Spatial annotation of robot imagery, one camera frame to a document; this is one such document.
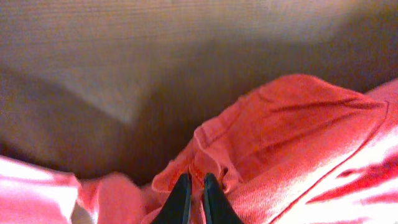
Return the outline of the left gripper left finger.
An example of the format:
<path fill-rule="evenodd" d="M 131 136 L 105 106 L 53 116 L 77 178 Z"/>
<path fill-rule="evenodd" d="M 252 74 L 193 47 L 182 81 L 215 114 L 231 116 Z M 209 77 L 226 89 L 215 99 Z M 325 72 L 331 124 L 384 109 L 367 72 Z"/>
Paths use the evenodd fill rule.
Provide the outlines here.
<path fill-rule="evenodd" d="M 192 196 L 190 174 L 182 174 L 151 224 L 188 224 Z"/>

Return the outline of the orange-red t-shirt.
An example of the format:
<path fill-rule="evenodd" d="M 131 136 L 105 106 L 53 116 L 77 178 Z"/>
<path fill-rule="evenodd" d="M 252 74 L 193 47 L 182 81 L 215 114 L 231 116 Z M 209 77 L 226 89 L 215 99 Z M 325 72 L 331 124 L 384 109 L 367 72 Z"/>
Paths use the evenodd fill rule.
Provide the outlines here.
<path fill-rule="evenodd" d="M 395 223 L 397 82 L 361 94 L 309 75 L 276 79 L 203 123 L 152 181 L 164 203 L 192 177 L 204 223 L 213 173 L 244 223 Z"/>

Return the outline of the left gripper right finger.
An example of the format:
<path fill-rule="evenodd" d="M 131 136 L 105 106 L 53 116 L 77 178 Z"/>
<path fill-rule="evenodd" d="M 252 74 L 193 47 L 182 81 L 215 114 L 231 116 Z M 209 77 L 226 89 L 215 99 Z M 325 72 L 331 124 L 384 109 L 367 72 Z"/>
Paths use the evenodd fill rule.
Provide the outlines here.
<path fill-rule="evenodd" d="M 243 224 L 212 173 L 204 178 L 203 205 L 206 224 Z"/>

